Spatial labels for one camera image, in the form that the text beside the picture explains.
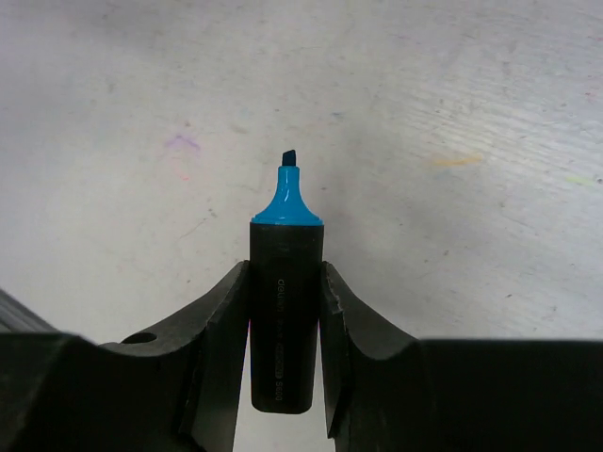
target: black highlighter barrel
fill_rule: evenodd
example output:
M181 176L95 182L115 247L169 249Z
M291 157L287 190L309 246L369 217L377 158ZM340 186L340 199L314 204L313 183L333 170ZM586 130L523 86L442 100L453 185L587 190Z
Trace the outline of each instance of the black highlighter barrel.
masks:
M298 414L312 406L324 226L251 223L252 403Z

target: stain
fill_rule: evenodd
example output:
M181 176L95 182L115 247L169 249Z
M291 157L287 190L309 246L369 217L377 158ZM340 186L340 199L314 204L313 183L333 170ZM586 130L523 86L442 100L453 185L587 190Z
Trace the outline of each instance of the stain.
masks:
M555 318L555 313L557 312L557 306L553 306L550 310L550 313L548 313L547 315L544 315L542 317L543 320L552 320L553 318Z
M180 180L182 180L182 181L189 181L190 180L189 176L187 176L186 174L183 174L182 172L180 172L176 168L174 168L173 172L175 172L176 176L178 176L180 178Z
M510 54L513 54L515 52L515 50L517 50L517 41L512 40L511 42L509 42L507 44L507 50L509 51Z
M507 77L511 76L511 62L510 61L502 62L502 73L504 73Z
M197 144L197 142L195 142L194 139L183 137L182 135L176 135L174 138L166 141L166 144L165 144L166 148L174 148L178 145L180 145L180 146L185 145L185 146L195 149L196 151L201 150L201 146L199 146L199 144Z
M481 155L473 155L458 160L433 160L432 163L438 167L461 167L463 165L471 165L472 163L480 163L482 160L483 157Z
M579 186L594 186L595 182L592 181L591 179L588 179L586 177L580 177L580 176L567 176L565 178L565 182L569 182L572 184L576 184Z
M246 134L249 134L249 130L247 130L247 129L245 129L245 128L243 128L243 127L239 126L239 125L236 125L236 124L230 124L230 128L231 128L231 129L232 129L234 132L237 132L238 134L241 134L241 135L246 135Z
M240 109L240 111L238 112L238 114L241 118L244 118L246 120L253 116L252 111L249 108L247 108L246 106L242 107Z

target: orange stain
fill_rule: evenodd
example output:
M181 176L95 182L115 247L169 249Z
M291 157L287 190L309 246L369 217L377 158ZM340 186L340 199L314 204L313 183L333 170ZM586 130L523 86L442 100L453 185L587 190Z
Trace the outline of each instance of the orange stain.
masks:
M460 167L462 165L470 165L472 163L480 163L483 160L481 155L473 155L467 158L458 160L433 160L433 164L438 167Z

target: hole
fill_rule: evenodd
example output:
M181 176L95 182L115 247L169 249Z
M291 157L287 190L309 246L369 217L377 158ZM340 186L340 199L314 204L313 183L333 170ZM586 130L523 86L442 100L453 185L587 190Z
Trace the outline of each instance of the hole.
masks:
M122 340L122 344L145 344L147 342L153 342L157 338L156 335L151 332L137 332L132 334L130 337L126 337Z

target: purple stain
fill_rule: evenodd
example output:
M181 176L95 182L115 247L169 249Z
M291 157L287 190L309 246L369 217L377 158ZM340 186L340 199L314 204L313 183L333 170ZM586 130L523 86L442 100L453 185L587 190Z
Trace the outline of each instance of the purple stain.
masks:
M201 150L201 146L199 146L194 140L192 140L191 138L183 137L182 135L176 135L174 138L172 138L171 140L167 141L166 144L165 144L165 146L167 148L173 148L177 144L188 145L188 146L190 146L191 148L193 148L196 151L200 151Z

